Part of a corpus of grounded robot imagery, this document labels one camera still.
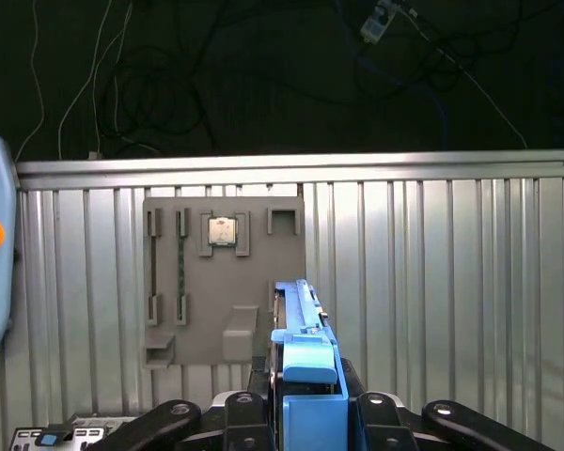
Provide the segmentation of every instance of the dark background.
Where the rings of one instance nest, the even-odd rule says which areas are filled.
[[[423,56],[429,56],[428,66],[441,57],[398,16],[364,56],[368,65],[386,75],[356,64],[355,54],[364,47],[358,31],[374,3],[343,0],[343,24],[335,0],[229,0],[213,27],[222,0],[135,0],[117,72],[123,87],[120,130],[156,150],[129,145],[114,134],[116,43],[97,77],[103,158],[441,150],[443,126],[432,95],[446,111],[446,149],[523,148],[465,77],[453,87],[449,77],[434,78],[444,85],[437,87],[449,85],[448,92],[421,82],[378,100],[396,88],[389,77],[408,81]],[[526,18],[555,2],[522,3]],[[517,0],[412,4],[435,25],[436,31],[426,30],[433,40],[440,39],[439,34],[447,38],[512,23],[485,35],[481,44],[483,50],[505,47],[515,33],[511,48],[479,55],[476,64],[462,62],[469,64],[530,148],[564,148],[564,2],[523,20],[517,30]],[[90,74],[106,5],[106,0],[38,1],[36,69],[46,118],[21,160],[58,159],[58,125]],[[121,30],[128,5],[113,0],[99,57]],[[31,0],[0,0],[0,135],[14,154],[39,121],[29,65],[33,41]],[[465,39],[451,44],[461,52],[474,48]],[[453,67],[445,62],[441,69]],[[366,94],[357,87],[356,76]],[[64,124],[64,160],[87,159],[97,150],[91,87]]]

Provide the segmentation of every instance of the white cable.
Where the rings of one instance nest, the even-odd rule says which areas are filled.
[[[422,38],[424,38],[425,40],[427,40],[428,42],[431,42],[431,40],[429,39],[428,36],[426,36],[426,34],[420,29],[419,25],[417,24],[417,22],[414,20],[414,17],[417,17],[417,13],[413,10],[410,9],[409,13],[405,12],[402,8],[397,8],[397,11],[399,13],[401,13],[403,16],[405,16],[405,18],[407,18],[408,21],[410,21],[412,23],[412,25],[414,26],[414,28],[417,30],[417,32],[420,34],[420,36]],[[528,148],[528,144],[526,143],[525,138],[523,137],[523,135],[518,131],[518,129],[516,127],[514,127],[514,125],[509,121],[509,119],[506,117],[506,115],[504,115],[504,113],[501,111],[501,109],[497,106],[497,104],[494,102],[494,100],[492,99],[492,97],[487,93],[487,91],[485,91],[483,89],[483,87],[475,80],[475,78],[470,74],[470,72],[468,72],[460,63],[458,63],[454,58],[452,58],[450,55],[448,55],[447,53],[445,53],[443,50],[441,50],[440,48],[436,48],[436,51],[441,54],[442,56],[444,56],[445,58],[447,58],[449,61],[451,61],[453,64],[455,64],[462,72],[463,74],[468,77],[470,79],[470,81],[474,84],[474,86],[476,86],[478,88],[478,90],[482,93],[483,96],[485,96],[487,98],[487,100],[489,101],[489,103],[493,106],[493,108],[495,109],[495,111],[497,113],[499,113],[499,115],[506,121],[506,123],[509,125],[509,127],[514,131],[514,133],[516,133],[518,135],[518,137],[520,138],[520,140],[523,142],[523,146],[525,146],[525,148]]]
[[[79,90],[79,92],[71,102],[71,105],[69,105],[69,108],[67,108],[67,111],[65,111],[63,118],[60,120],[60,124],[58,124],[58,159],[59,160],[63,159],[63,149],[61,147],[62,144],[61,135],[63,131],[63,124],[65,123],[65,120],[67,120],[67,116],[71,112],[71,109],[73,109],[75,103],[79,100],[80,97],[82,97],[82,94],[84,93],[90,82],[92,81],[92,76],[94,75],[94,68],[96,67],[98,48],[101,44],[102,30],[104,29],[104,23],[106,22],[106,18],[109,15],[109,11],[111,10],[111,5],[113,5],[113,0],[109,0],[109,3],[106,5],[106,10],[104,11],[104,15],[102,16],[102,20],[101,20],[101,26],[98,29],[98,36],[96,37],[96,44],[94,45],[94,56],[92,57],[92,66],[90,69],[90,74],[88,75],[87,80],[82,86],[82,88]]]
[[[41,95],[41,87],[39,86],[39,79],[38,79],[38,74],[36,73],[36,64],[35,64],[36,50],[38,49],[38,40],[39,40],[38,13],[36,11],[37,2],[38,2],[38,0],[33,0],[31,2],[31,13],[32,13],[33,18],[34,18],[34,45],[31,49],[31,57],[29,59],[29,64],[31,66],[31,73],[34,76],[34,83],[36,84],[36,91],[38,92],[39,109],[41,111],[41,114],[40,114],[38,125],[36,126],[36,128],[30,134],[27,135],[27,137],[23,140],[23,143],[19,147],[19,151],[17,152],[17,156],[15,157],[15,163],[17,163],[19,161],[19,158],[21,158],[21,154],[23,153],[25,146],[27,146],[27,143],[29,142],[29,140],[31,138],[33,138],[34,135],[41,128],[41,126],[44,124],[44,119],[46,118],[46,110],[44,109],[44,98],[42,98],[42,95]]]
[[[117,53],[117,61],[116,61],[116,65],[119,61],[119,56],[121,55],[121,48],[123,46],[123,40],[125,40],[125,32],[127,30],[128,27],[128,23],[130,22],[130,19],[132,18],[132,12],[133,12],[133,1],[130,1],[130,5],[128,5],[128,9],[125,13],[125,19],[123,21],[123,28],[121,28],[121,31],[119,31],[117,33],[117,35],[111,39],[111,42],[109,42],[109,45],[106,46],[106,49],[104,49],[104,52],[102,53],[101,59],[99,59],[98,63],[96,64],[96,69],[94,70],[94,75],[92,76],[92,108],[94,111],[94,129],[96,131],[96,140],[98,142],[97,145],[97,149],[96,149],[96,153],[100,159],[101,157],[101,134],[100,131],[98,129],[98,115],[97,115],[97,110],[96,110],[96,78],[98,76],[98,71],[101,68],[101,64],[102,61],[104,61],[104,59],[106,58],[106,55],[109,53],[109,50],[111,50],[111,47],[113,47],[113,45],[115,44],[115,42],[117,41],[117,39],[121,38],[121,44],[119,45],[119,52]]]

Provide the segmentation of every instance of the blue cable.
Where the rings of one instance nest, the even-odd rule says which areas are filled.
[[[395,86],[406,87],[408,89],[420,91],[426,97],[428,97],[429,99],[434,101],[434,104],[436,105],[436,108],[439,111],[439,115],[441,116],[441,122],[443,123],[443,150],[447,150],[447,128],[448,128],[448,126],[447,126],[447,113],[446,113],[445,107],[441,103],[441,101],[439,101],[439,99],[434,95],[434,93],[430,89],[427,89],[424,86],[414,86],[414,85],[408,86],[405,83],[403,83],[401,80],[393,77],[392,75],[389,75],[388,73],[386,73],[383,70],[381,70],[380,68],[378,68],[370,59],[360,55],[358,50],[355,48],[355,46],[352,43],[351,29],[345,23],[344,12],[343,12],[340,0],[335,0],[335,2],[337,4],[337,12],[338,12],[338,15],[340,16],[340,21],[341,21],[341,23],[343,25],[343,29],[345,31],[345,40],[347,41],[347,46],[349,47],[349,50],[351,51],[353,59],[355,61],[357,61],[357,63],[359,63],[359,65],[362,68],[369,70],[371,73],[373,73],[375,75],[378,75],[382,78],[385,78],[385,80],[387,82],[389,82],[389,83],[391,83]]]

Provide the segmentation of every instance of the gray slot holder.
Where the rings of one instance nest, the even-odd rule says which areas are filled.
[[[303,199],[151,197],[144,217],[146,367],[267,355],[274,282],[306,277]]]

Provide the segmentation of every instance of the gray bracket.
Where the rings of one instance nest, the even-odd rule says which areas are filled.
[[[274,282],[306,277],[303,199],[150,197],[144,215],[147,367],[267,355]]]

